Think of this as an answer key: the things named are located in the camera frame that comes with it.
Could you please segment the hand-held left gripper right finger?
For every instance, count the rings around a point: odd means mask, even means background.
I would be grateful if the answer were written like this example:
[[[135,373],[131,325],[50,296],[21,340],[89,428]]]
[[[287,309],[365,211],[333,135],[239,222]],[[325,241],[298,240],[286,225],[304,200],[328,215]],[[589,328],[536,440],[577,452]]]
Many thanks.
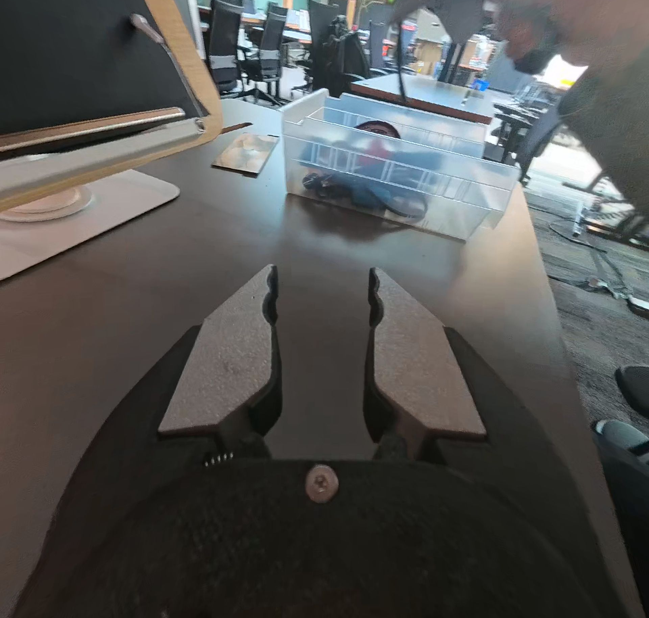
[[[369,271],[363,418],[379,444],[484,442],[487,431],[444,324],[384,270]]]

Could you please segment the grey top office desk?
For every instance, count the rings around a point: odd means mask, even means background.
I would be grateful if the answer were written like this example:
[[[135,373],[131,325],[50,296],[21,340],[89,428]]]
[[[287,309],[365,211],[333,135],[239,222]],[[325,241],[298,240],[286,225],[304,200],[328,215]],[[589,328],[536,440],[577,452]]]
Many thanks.
[[[419,74],[391,73],[351,84],[352,93],[417,111],[489,125],[495,108],[489,92],[458,87]]]

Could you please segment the blue item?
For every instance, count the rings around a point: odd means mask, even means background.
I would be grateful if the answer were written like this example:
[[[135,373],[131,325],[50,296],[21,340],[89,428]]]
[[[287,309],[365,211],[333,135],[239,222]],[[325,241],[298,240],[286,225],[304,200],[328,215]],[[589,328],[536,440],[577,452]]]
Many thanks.
[[[431,198],[424,190],[431,170],[409,164],[401,152],[377,144],[372,154],[304,143],[295,154],[296,163],[306,169],[299,178],[304,192],[322,203],[377,216],[390,213],[409,222],[422,220]]]

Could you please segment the black curved band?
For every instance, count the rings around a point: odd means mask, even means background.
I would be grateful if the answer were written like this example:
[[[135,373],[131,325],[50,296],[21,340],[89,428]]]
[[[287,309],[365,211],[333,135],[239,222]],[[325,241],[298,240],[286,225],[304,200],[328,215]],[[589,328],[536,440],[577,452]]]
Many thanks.
[[[408,103],[408,98],[406,94],[406,89],[405,89],[405,83],[404,83],[404,44],[403,44],[403,39],[404,39],[404,33],[403,33],[403,18],[399,20],[397,23],[397,32],[398,32],[398,37],[397,37],[397,43],[396,43],[396,66],[397,66],[397,76],[399,80],[399,94],[401,97],[401,102],[403,105],[407,105]]]

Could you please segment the wooden black book stand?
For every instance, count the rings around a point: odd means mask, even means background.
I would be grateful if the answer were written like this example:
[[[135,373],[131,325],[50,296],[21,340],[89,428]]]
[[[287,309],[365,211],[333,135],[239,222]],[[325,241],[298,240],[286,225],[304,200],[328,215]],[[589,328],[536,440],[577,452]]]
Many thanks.
[[[197,0],[1,0],[1,280],[175,200],[215,139]]]

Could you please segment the red round item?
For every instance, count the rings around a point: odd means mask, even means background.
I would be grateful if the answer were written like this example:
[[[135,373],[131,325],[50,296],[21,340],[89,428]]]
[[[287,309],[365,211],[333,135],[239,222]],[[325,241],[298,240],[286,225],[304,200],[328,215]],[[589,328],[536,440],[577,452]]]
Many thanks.
[[[386,136],[397,140],[401,139],[399,131],[386,121],[368,120],[356,125],[354,128],[374,135]]]

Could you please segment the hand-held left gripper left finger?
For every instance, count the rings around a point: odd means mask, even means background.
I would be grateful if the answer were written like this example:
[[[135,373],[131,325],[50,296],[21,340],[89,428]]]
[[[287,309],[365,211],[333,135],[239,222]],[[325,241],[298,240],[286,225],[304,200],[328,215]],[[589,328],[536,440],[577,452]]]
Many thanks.
[[[278,269],[266,265],[202,322],[161,436],[265,436],[282,412]]]

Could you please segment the black mesh office chair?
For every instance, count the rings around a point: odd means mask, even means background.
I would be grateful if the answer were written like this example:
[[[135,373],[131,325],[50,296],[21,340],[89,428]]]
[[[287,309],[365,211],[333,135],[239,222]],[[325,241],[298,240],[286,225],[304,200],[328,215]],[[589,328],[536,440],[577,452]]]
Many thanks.
[[[297,91],[308,93],[327,86],[325,77],[324,44],[329,38],[330,24],[339,15],[339,6],[322,4],[316,0],[307,0],[310,17],[310,35],[312,43],[309,49],[309,58],[305,64],[305,74],[308,81],[298,87],[293,87],[290,98],[295,97]]]
[[[234,96],[241,78],[238,39],[244,0],[210,0],[206,65],[220,95]]]
[[[286,26],[288,10],[276,3],[269,3],[266,19],[256,52],[250,55],[244,51],[241,70],[246,86],[252,88],[244,91],[243,97],[252,96],[255,103],[260,99],[272,106],[280,107],[284,103],[280,97],[280,80],[282,77],[282,40]]]
[[[402,54],[402,39],[397,37],[393,46],[394,56],[392,59],[384,56],[385,24],[369,21],[369,71],[371,77],[381,77],[398,73],[401,68],[399,60]]]

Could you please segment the silver foil packet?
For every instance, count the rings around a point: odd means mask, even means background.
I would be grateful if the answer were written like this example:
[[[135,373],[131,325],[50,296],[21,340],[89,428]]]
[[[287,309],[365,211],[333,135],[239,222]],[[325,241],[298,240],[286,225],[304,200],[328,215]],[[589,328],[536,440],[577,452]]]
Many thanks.
[[[219,153],[211,167],[256,178],[279,141],[280,136],[277,135],[240,134]]]

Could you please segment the person's dark shoe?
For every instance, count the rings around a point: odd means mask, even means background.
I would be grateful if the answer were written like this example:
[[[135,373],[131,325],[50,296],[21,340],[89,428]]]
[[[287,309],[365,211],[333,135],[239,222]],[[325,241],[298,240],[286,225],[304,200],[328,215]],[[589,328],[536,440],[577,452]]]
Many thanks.
[[[614,419],[597,420],[591,428],[605,472],[625,468],[648,477],[647,435],[628,423]]]
[[[619,367],[615,380],[628,405],[648,419],[648,365]]]

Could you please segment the clear plastic bin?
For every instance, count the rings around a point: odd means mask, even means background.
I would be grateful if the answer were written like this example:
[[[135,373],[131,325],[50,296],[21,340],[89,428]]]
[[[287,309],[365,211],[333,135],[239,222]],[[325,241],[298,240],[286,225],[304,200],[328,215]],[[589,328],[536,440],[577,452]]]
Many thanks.
[[[304,143],[324,143],[337,149],[375,155],[377,143],[381,142],[389,151],[401,152],[407,163],[431,170],[432,175],[424,185],[425,193],[431,195],[426,216],[420,221],[409,222],[390,213],[377,216],[352,207],[323,204],[466,241],[479,227],[498,224],[519,181],[517,168],[482,158],[486,127],[479,123],[354,94],[333,97],[326,89],[286,104],[279,112],[286,189],[291,195],[322,203],[306,194],[299,180],[306,169],[296,163],[295,154]],[[392,124],[401,139],[354,128],[368,120]]]

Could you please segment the person's right forearm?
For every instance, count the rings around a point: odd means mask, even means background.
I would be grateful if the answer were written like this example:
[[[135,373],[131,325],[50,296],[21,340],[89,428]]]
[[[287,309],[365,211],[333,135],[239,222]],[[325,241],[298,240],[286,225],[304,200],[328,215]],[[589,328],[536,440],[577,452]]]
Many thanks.
[[[562,59],[612,70],[648,47],[648,0],[563,0]]]

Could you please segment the black jacket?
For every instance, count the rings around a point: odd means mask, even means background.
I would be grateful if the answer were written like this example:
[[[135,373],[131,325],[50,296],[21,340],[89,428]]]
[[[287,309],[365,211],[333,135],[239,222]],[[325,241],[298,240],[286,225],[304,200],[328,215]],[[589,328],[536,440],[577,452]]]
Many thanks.
[[[345,15],[337,15],[322,42],[326,88],[338,97],[350,92],[355,82],[370,77],[370,64],[358,33],[350,30]]]

